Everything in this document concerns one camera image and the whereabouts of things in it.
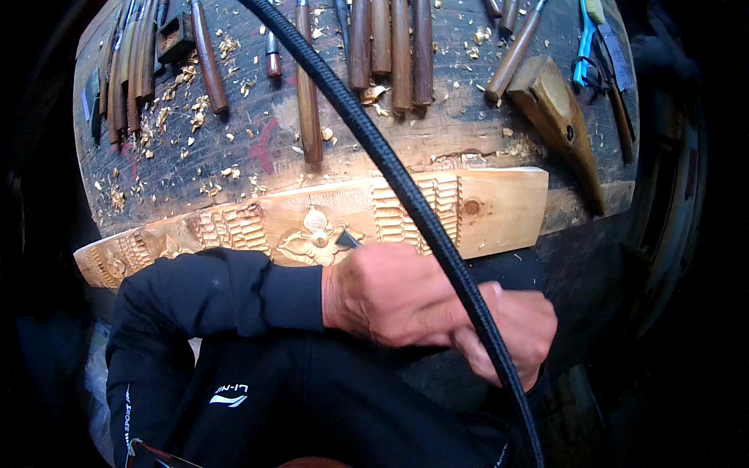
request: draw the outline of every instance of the black cable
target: black cable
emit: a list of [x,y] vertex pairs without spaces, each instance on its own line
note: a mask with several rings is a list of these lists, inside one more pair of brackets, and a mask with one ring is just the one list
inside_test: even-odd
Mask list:
[[270,3],[264,0],[240,0],[249,8],[280,40],[294,56],[297,63],[312,78],[320,91],[325,95],[333,108],[351,129],[362,148],[369,154],[390,188],[398,196],[413,219],[419,231],[427,241],[432,253],[445,271],[463,307],[476,328],[492,364],[497,370],[502,383],[512,392],[513,407],[518,418],[523,422],[527,442],[530,444],[534,464],[543,467],[543,455],[539,436],[533,421],[533,415],[523,392],[523,387],[515,372],[507,348],[505,348],[489,309],[484,303],[479,289],[455,250],[440,221],[429,207],[424,196],[416,187],[401,161],[380,134],[377,127],[367,117],[358,100],[341,83],[325,61],[304,40],[294,26]]

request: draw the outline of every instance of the wooden workbench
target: wooden workbench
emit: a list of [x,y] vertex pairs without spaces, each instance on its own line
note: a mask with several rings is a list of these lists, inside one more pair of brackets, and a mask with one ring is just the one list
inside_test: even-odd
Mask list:
[[[291,18],[294,2],[281,3],[278,9]],[[616,4],[613,0],[604,0],[603,5],[607,21],[618,35],[631,64],[629,44]],[[154,153],[153,158],[148,159],[142,153],[140,139],[136,141],[130,137],[121,148],[108,145],[106,121],[103,121],[102,144],[96,145],[89,136],[80,95],[86,79],[99,65],[100,42],[106,41],[118,6],[118,0],[107,2],[82,35],[76,54],[73,92],[73,129],[81,175],[92,217],[103,237],[212,204],[238,201],[241,193],[253,192],[255,185],[248,177],[222,179],[220,172],[232,165],[237,165],[243,176],[256,174],[257,183],[267,187],[265,194],[299,188],[300,174],[307,174],[303,182],[305,187],[372,177],[375,166],[319,93],[321,125],[333,131],[337,142],[335,146],[331,141],[324,142],[324,163],[320,172],[312,174],[306,167],[303,155],[294,150],[300,146],[295,139],[299,123],[294,60],[281,48],[283,80],[270,82],[264,70],[265,36],[261,33],[261,23],[233,0],[204,4],[209,29],[221,28],[224,31],[222,37],[210,35],[214,48],[218,49],[226,34],[240,41],[240,47],[229,53],[227,59],[219,60],[219,71],[231,110],[228,120],[220,121],[208,111],[203,126],[191,133],[189,121],[195,112],[184,109],[184,106],[194,104],[197,97],[205,94],[198,71],[189,90],[185,84],[179,85],[173,100],[162,100],[155,106],[155,112],[143,113],[142,127],[157,130],[159,110],[164,106],[172,109],[166,118],[166,132],[155,131],[155,141],[148,147]],[[319,2],[312,5],[313,9],[315,7],[324,8],[317,25],[324,35],[314,40],[313,46],[346,81],[346,62],[339,48],[340,35],[335,32],[338,26],[332,2]],[[532,8],[530,3],[521,7]],[[186,4],[172,0],[169,16],[188,10]],[[591,220],[571,171],[560,157],[547,150],[522,113],[509,100],[504,100],[497,108],[476,88],[476,85],[486,85],[497,69],[500,63],[497,52],[506,53],[506,46],[497,45],[497,31],[488,20],[483,1],[442,0],[441,8],[432,6],[432,14],[437,46],[433,105],[424,115],[408,114],[403,119],[396,118],[391,125],[373,107],[366,108],[404,165],[413,173],[536,165],[550,173],[542,234]],[[520,30],[524,18],[519,17],[516,31]],[[478,27],[490,27],[493,34],[491,40],[477,46],[479,57],[472,59],[464,44],[467,43],[468,48],[476,46],[471,37]],[[577,55],[581,29],[578,1],[549,1],[527,54],[550,55],[563,73],[571,75],[570,64]],[[239,69],[229,76],[230,67]],[[242,81],[255,80],[249,95],[244,97],[240,92]],[[156,96],[161,97],[166,86],[174,81],[174,73],[157,77]],[[639,141],[636,89],[627,90],[624,98]],[[382,108],[391,109],[389,93],[378,102]],[[625,165],[608,98],[599,97],[592,105],[581,107],[592,138],[607,215],[620,213],[631,203],[638,142],[634,144],[634,163]],[[503,128],[512,129],[512,136],[503,136]],[[252,131],[252,138],[246,130]],[[226,137],[227,133],[234,136],[233,141]],[[195,142],[188,148],[190,136],[195,137]],[[189,156],[181,159],[181,152],[185,149],[189,150]],[[112,175],[114,169],[117,169],[117,177]],[[222,183],[221,192],[212,197],[200,191],[200,187],[210,181]],[[114,187],[124,193],[124,207],[121,209],[112,206],[110,193]]]

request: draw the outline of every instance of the hand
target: hand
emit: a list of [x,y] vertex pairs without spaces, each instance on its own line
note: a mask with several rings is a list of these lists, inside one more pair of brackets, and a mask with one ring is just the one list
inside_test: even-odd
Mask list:
[[450,346],[470,320],[434,256],[406,243],[376,243],[323,267],[323,326],[391,347]]
[[[536,384],[541,364],[557,333],[554,307],[538,291],[503,291],[496,282],[484,283],[479,288],[527,392]],[[486,348],[471,326],[455,330],[452,343],[466,357],[474,374],[492,385],[502,386]]]

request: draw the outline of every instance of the person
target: person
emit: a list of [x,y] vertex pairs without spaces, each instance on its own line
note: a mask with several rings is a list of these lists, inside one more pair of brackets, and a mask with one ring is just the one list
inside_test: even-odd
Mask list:
[[[541,292],[511,288],[539,289],[543,266],[530,249],[471,264],[534,405],[557,318]],[[203,338],[197,362],[191,337]],[[377,361],[372,344],[456,348],[492,390],[478,410],[452,413]],[[156,260],[122,282],[106,359],[118,467],[135,438],[205,468],[308,456],[502,467],[517,450],[508,395],[465,309],[434,256],[405,243],[325,267],[228,249]]]

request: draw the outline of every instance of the blue handle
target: blue handle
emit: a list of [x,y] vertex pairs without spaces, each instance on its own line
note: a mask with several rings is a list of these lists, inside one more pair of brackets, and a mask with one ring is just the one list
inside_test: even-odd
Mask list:
[[[580,38],[580,48],[577,50],[578,57],[590,57],[590,44],[593,41],[593,34],[595,33],[595,24],[588,16],[585,11],[585,0],[580,0],[580,7],[583,10],[583,36]],[[572,81],[577,83],[581,88],[585,88],[585,82],[583,76],[588,74],[588,62],[581,60],[574,66],[574,74],[572,75]]]

